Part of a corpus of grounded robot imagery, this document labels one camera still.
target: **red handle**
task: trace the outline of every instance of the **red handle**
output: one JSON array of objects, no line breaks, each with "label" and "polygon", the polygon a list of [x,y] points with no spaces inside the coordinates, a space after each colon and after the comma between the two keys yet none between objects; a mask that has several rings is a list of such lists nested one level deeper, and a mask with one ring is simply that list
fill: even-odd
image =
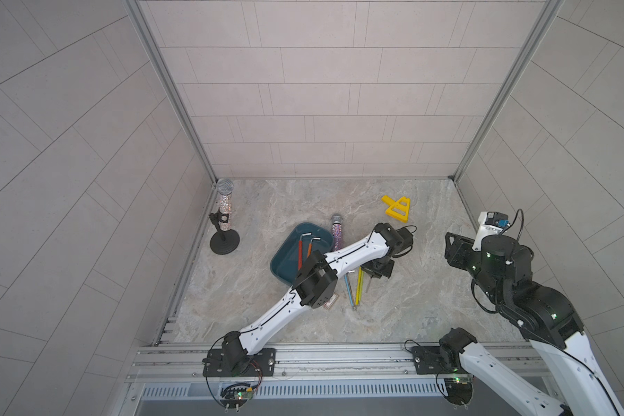
[{"label": "red handle", "polygon": [[303,241],[298,240],[298,270],[303,267]]}]

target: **gray tiled wall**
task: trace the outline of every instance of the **gray tiled wall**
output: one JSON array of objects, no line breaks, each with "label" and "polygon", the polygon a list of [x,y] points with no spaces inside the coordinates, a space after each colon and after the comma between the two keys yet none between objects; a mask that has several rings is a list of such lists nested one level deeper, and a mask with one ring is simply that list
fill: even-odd
[{"label": "gray tiled wall", "polygon": [[141,1],[220,176],[452,174],[542,2]]},{"label": "gray tiled wall", "polygon": [[624,405],[624,0],[566,0],[459,189],[525,212],[534,279],[564,292]]},{"label": "gray tiled wall", "polygon": [[120,0],[0,0],[0,415],[100,415],[210,189]]}]

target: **teal plastic tray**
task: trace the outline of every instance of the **teal plastic tray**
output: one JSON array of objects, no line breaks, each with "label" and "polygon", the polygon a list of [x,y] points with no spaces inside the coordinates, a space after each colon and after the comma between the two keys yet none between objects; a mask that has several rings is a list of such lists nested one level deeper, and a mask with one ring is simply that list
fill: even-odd
[{"label": "teal plastic tray", "polygon": [[311,232],[311,236],[303,237],[303,262],[307,258],[307,246],[312,237],[320,237],[321,240],[315,240],[312,245],[312,251],[318,250],[322,254],[331,251],[333,246],[333,234],[327,229],[321,228],[311,222],[302,222],[298,224],[286,240],[282,243],[277,253],[271,260],[271,272],[276,278],[282,280],[287,285],[293,285],[293,281],[298,274],[298,240],[301,234]]}]

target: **robotic arm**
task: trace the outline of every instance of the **robotic arm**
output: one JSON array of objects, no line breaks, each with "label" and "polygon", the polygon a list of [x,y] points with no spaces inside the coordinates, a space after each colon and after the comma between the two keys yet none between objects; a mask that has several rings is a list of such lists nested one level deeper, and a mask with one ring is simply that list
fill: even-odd
[{"label": "robotic arm", "polygon": [[348,247],[326,254],[312,252],[278,303],[250,325],[224,336],[222,353],[226,366],[233,375],[242,374],[250,364],[250,356],[257,354],[280,329],[330,299],[338,276],[362,266],[374,276],[390,278],[392,258],[407,254],[405,250],[410,250],[413,243],[413,235],[406,227],[394,229],[388,223],[379,223],[367,237]]},{"label": "robotic arm", "polygon": [[530,341],[568,407],[491,357],[462,328],[452,329],[440,340],[444,366],[474,374],[522,415],[624,416],[624,408],[591,353],[573,305],[555,289],[532,281],[533,251],[503,234],[508,217],[482,212],[479,222],[475,240],[447,233],[444,257],[450,266],[468,271],[472,288],[478,285],[496,312]]}]

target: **black round stand base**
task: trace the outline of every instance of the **black round stand base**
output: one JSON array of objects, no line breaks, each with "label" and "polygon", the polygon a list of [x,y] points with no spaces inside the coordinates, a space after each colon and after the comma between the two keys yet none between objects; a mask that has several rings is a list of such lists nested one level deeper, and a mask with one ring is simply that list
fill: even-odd
[{"label": "black round stand base", "polygon": [[229,231],[216,232],[210,237],[210,250],[215,254],[229,254],[240,244],[240,236],[235,229]]}]

